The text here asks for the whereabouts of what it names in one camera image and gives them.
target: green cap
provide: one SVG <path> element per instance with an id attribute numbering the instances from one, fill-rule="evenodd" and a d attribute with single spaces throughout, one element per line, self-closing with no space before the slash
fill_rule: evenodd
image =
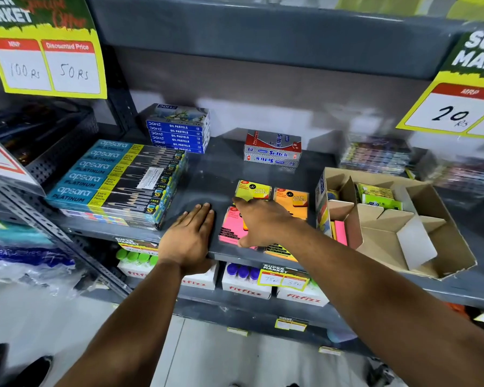
<path id="1" fill-rule="evenodd" d="M 145 254 L 145 253 L 140 254 L 140 255 L 138 255 L 138 262 L 140 262 L 140 263 L 148 262 L 150 257 L 151 256 L 149 254 Z"/>
<path id="2" fill-rule="evenodd" d="M 157 262 L 158 262 L 158 256 L 157 255 L 151 256 L 151 260 L 149 261 L 149 264 L 151 266 L 155 266 Z"/>
<path id="3" fill-rule="evenodd" d="M 129 254 L 127 255 L 127 260 L 129 262 L 136 262 L 136 260 L 138 259 L 138 255 L 140 254 L 137 252 L 129 251 Z"/>
<path id="4" fill-rule="evenodd" d="M 119 249 L 116 252 L 116 259 L 117 260 L 123 260 L 123 259 L 125 259 L 125 257 L 127 257 L 127 250 Z"/>

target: open cardboard display box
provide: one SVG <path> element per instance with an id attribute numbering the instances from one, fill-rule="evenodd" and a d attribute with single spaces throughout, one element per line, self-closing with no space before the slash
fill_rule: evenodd
<path id="1" fill-rule="evenodd" d="M 359 203 L 356 183 L 393 191 L 404 210 Z M 328 200 L 337 190 L 341 201 Z M 400 176 L 325 168 L 315 190 L 317 226 L 344 221 L 348 246 L 402 273 L 443 279 L 477 264 L 432 184 Z"/>

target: purple cap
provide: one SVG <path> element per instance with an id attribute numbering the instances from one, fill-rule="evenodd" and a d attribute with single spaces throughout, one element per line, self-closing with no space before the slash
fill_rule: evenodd
<path id="1" fill-rule="evenodd" d="M 237 275 L 237 272 L 239 271 L 239 265 L 237 265 L 236 263 L 230 263 L 228 266 L 227 266 L 227 273 L 229 275 Z"/>
<path id="2" fill-rule="evenodd" d="M 247 278 L 248 275 L 249 275 L 249 267 L 242 265 L 239 269 L 239 277 Z"/>
<path id="3" fill-rule="evenodd" d="M 252 280 L 258 280 L 259 276 L 260 276 L 260 269 L 257 269 L 256 267 L 252 267 L 251 275 L 249 276 L 249 278 Z"/>

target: person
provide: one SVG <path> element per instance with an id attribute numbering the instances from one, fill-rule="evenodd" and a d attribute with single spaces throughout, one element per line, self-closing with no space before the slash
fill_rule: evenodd
<path id="1" fill-rule="evenodd" d="M 279 243 L 359 338 L 410 387 L 484 386 L 484 331 L 393 270 L 334 241 L 275 202 L 233 198 L 249 229 L 240 247 Z M 215 213 L 184 212 L 159 260 L 99 329 L 57 387 L 149 386 L 186 274 L 204 273 Z"/>

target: floor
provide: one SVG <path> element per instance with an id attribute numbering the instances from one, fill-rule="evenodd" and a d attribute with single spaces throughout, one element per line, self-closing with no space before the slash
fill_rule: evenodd
<path id="1" fill-rule="evenodd" d="M 42 288 L 0 283 L 0 342 L 10 343 L 8 368 L 21 370 L 54 354 L 44 384 L 53 386 L 114 310 L 99 300 L 68 300 Z M 361 356 L 320 354 L 311 345 L 259 334 L 243 337 L 226 327 L 173 317 L 151 386 L 364 387 L 365 364 Z"/>

